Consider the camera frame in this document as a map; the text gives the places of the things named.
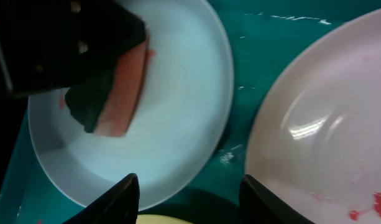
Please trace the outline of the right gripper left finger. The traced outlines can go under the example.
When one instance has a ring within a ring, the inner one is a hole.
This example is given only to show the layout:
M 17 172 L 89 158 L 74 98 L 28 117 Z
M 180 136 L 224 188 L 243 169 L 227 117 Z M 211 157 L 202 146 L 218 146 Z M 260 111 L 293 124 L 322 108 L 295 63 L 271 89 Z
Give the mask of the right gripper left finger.
M 128 174 L 63 224 L 136 224 L 139 198 L 138 177 Z

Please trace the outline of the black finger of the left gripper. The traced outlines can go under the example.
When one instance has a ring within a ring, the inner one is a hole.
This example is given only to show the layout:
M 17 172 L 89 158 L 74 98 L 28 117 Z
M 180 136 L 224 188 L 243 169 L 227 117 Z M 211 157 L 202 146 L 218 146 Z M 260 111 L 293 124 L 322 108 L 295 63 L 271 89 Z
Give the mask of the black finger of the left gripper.
M 0 98 L 81 83 L 145 38 L 111 0 L 0 0 Z

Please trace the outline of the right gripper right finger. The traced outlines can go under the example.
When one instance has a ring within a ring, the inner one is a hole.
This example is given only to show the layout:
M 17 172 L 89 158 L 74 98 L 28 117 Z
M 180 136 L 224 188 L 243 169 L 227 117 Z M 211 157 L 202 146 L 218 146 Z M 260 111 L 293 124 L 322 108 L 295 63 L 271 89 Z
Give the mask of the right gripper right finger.
M 243 223 L 313 224 L 249 174 L 241 180 L 239 208 Z

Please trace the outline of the green and orange sponge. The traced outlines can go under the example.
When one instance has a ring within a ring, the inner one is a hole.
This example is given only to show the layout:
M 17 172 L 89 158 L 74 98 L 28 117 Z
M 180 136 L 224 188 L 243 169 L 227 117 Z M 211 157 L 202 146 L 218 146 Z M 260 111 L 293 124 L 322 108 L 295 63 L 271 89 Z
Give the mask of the green and orange sponge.
M 62 100 L 86 133 L 124 136 L 142 92 L 150 57 L 150 34 L 117 60 L 115 67 L 68 89 Z

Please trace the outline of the light blue plate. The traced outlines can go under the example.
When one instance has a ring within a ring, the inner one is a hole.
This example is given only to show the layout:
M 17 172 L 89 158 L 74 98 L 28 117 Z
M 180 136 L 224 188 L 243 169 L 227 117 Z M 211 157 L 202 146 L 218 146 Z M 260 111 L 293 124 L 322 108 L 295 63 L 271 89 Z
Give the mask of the light blue plate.
M 139 210 L 154 207 L 190 183 L 224 131 L 234 91 L 234 63 L 224 26 L 199 0 L 133 0 L 155 55 L 128 132 L 119 138 L 88 134 L 60 90 L 29 98 L 35 155 L 52 184 L 85 207 L 123 179 L 139 179 Z

